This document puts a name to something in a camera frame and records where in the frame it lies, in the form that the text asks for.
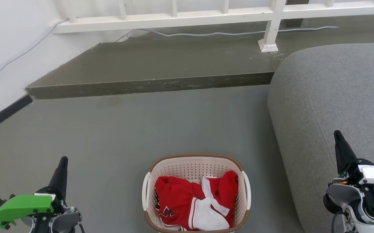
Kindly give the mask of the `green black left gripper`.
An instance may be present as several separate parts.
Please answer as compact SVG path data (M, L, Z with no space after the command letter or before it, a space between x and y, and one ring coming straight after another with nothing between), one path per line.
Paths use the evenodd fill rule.
M47 187L33 195L17 195L0 202L0 227L15 224L15 220L38 214L56 216L64 213L67 191L68 158L61 157Z

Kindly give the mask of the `red and white jersey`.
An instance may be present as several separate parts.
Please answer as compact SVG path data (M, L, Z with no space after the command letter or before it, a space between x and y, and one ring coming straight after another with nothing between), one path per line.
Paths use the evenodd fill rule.
M154 207L165 229L214 231L233 227L238 175L204 176L199 183L161 176L155 183Z

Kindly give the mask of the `cream laundry basket brown rim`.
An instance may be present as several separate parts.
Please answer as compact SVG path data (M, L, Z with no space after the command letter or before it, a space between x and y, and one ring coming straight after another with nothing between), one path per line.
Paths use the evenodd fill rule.
M154 207L157 203L155 183L161 176L173 176L199 183L204 176L220 178L226 172L238 175L238 194L235 203L233 227L214 231L185 231L187 233L235 233L247 222L251 207L251 187L242 165L234 158L217 154L178 154L157 160L144 176L142 207L147 223L158 233L182 233L165 229Z

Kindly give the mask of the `grey concrete raised step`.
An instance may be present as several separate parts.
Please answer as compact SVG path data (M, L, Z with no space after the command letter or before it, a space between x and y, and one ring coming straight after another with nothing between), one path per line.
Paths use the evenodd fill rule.
M287 56L316 46L374 42L374 15L306 18L261 52L265 22L134 30L98 44L29 84L33 99L269 84Z

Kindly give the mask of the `grey fabric sofa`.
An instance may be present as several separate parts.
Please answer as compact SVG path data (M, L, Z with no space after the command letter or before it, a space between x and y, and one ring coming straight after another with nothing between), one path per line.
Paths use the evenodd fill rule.
M331 233L323 196L338 175L334 131L374 163L374 43L292 53L271 80L268 110L303 230Z

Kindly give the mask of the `white railing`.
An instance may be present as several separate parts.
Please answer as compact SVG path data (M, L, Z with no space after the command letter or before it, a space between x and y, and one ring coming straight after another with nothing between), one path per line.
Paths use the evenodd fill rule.
M288 5L287 0L271 0L270 6L251 8L230 8L231 0L222 0L222 8L207 11L179 12L177 1L170 0L169 13L129 15L124 1L118 0L119 14L104 17L77 17L70 0L61 5L66 20L53 29L54 34L91 31L130 30L147 28L173 28L185 26L219 25L245 22L267 22L263 39L258 41L261 52L278 51L276 37L281 20L318 17L342 17L353 15L374 15L374 0Z

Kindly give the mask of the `black baseboard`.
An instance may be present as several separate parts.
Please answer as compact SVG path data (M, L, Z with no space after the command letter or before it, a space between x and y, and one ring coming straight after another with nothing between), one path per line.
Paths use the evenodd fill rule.
M10 118L12 115L30 105L33 102L33 99L30 95L26 94L22 98L18 99L13 104L9 105L4 110L0 111L0 124Z

